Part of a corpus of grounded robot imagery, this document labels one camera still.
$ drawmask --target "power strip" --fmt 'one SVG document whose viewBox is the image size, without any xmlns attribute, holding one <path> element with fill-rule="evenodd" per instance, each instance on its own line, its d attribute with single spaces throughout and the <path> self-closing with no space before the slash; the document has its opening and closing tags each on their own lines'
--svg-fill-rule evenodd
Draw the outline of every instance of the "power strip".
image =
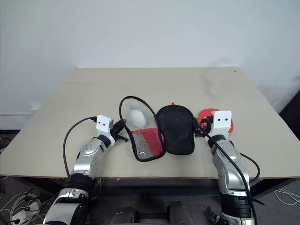
<svg viewBox="0 0 300 225">
<path fill-rule="evenodd" d="M 39 200 L 30 204 L 28 208 L 23 209 L 11 217 L 12 221 L 20 220 L 19 222 L 11 222 L 12 225 L 23 225 L 31 221 L 41 211 L 41 202 Z"/>
</svg>

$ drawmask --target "gray carpet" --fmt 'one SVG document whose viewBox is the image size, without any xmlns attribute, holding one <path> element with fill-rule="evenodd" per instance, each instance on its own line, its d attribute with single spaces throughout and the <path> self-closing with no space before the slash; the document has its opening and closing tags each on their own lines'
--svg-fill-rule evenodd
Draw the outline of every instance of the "gray carpet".
<svg viewBox="0 0 300 225">
<path fill-rule="evenodd" d="M 109 186 L 111 183 L 117 182 L 116 180 L 105 180 L 105 183 Z M 133 180 L 122 180 L 123 185 L 132 185 Z M 145 182 L 145 185 L 150 185 L 151 181 L 140 181 Z M 172 179 L 170 184 L 176 183 L 176 179 Z M 12 179 L 7 178 L 0 180 L 1 196 L 0 206 L 4 204 L 14 195 L 20 192 L 27 192 L 30 187 Z M 288 190 L 295 194 L 300 194 L 300 180 L 286 186 Z M 282 199 L 287 202 L 291 202 L 288 196 L 282 196 Z M 114 216 L 116 211 L 125 206 L 133 206 L 142 213 L 153 213 L 153 212 L 166 212 L 166 207 L 175 200 L 182 201 L 189 209 L 196 225 L 208 225 L 208 220 L 205 216 L 207 207 L 211 208 L 212 212 L 220 211 L 220 202 L 217 196 L 157 196 L 157 197 L 143 197 L 143 196 L 122 196 L 122 197 L 99 197 L 99 203 L 92 211 L 96 214 L 94 221 L 96 224 L 107 225 L 111 218 Z M 273 193 L 263 196 L 259 199 L 265 203 L 265 206 L 255 204 L 257 217 L 260 225 L 298 225 L 300 224 L 300 204 L 294 206 L 287 206 L 281 203 Z M 46 213 L 49 206 L 43 208 L 43 213 Z M 8 221 L 7 212 L 3 212 L 2 216 Z M 145 219 L 141 222 L 146 223 L 157 223 L 167 224 L 166 220 L 154 220 Z"/>
</svg>

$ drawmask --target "beige tabletop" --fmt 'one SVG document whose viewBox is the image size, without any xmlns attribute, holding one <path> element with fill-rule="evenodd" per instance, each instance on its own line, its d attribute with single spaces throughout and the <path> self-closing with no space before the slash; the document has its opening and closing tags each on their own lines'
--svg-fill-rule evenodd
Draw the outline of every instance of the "beige tabletop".
<svg viewBox="0 0 300 225">
<path fill-rule="evenodd" d="M 171 102 L 187 107 L 194 116 L 205 108 L 231 110 L 235 129 L 230 138 L 260 165 L 262 178 L 300 177 L 300 142 L 235 67 L 76 69 L 1 154 L 0 174 L 66 177 L 62 143 L 68 129 L 100 114 L 119 120 L 119 104 L 127 95 L 142 98 L 155 112 Z M 91 120 L 71 132 L 66 147 L 70 171 L 79 149 L 96 134 Z M 246 159 L 243 163 L 254 177 L 255 166 Z M 203 138 L 195 138 L 191 155 L 166 153 L 150 162 L 137 161 L 131 144 L 118 141 L 99 164 L 98 177 L 217 177 Z"/>
</svg>

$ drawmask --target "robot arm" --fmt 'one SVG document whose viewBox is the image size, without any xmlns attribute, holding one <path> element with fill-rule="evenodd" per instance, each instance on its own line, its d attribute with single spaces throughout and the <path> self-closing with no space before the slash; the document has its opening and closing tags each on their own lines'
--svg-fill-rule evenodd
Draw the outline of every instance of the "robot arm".
<svg viewBox="0 0 300 225">
<path fill-rule="evenodd" d="M 93 188 L 98 161 L 109 146 L 118 139 L 127 142 L 118 133 L 124 128 L 126 120 L 113 125 L 109 117 L 97 116 L 97 135 L 82 146 L 76 163 L 64 188 L 45 216 L 43 224 L 49 225 L 84 225 L 88 214 L 87 202 Z"/>
<path fill-rule="evenodd" d="M 241 155 L 233 143 L 228 140 L 231 111 L 214 111 L 212 116 L 205 118 L 203 122 L 207 125 L 205 131 L 239 167 L 250 189 L 249 174 L 241 163 Z M 208 136 L 205 136 L 204 143 L 211 148 L 212 162 L 218 172 L 221 194 L 221 215 L 215 217 L 214 222 L 217 225 L 254 225 L 250 202 L 247 199 L 246 188 L 239 172 Z"/>
</svg>

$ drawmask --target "red disc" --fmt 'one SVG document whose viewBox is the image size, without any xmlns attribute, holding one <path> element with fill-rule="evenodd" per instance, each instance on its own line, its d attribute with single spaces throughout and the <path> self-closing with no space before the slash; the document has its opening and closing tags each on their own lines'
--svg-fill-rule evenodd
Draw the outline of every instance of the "red disc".
<svg viewBox="0 0 300 225">
<path fill-rule="evenodd" d="M 211 116 L 211 113 L 213 111 L 219 111 L 219 109 L 213 109 L 213 108 L 209 108 L 209 109 L 203 109 L 199 115 L 198 115 L 198 123 L 201 122 L 202 119 L 204 119 L 204 117 L 207 117 L 207 116 Z M 228 131 L 229 134 L 231 134 L 233 132 L 233 128 L 234 128 L 234 125 L 233 125 L 233 120 L 231 120 L 231 124 L 230 124 L 230 129 Z"/>
</svg>

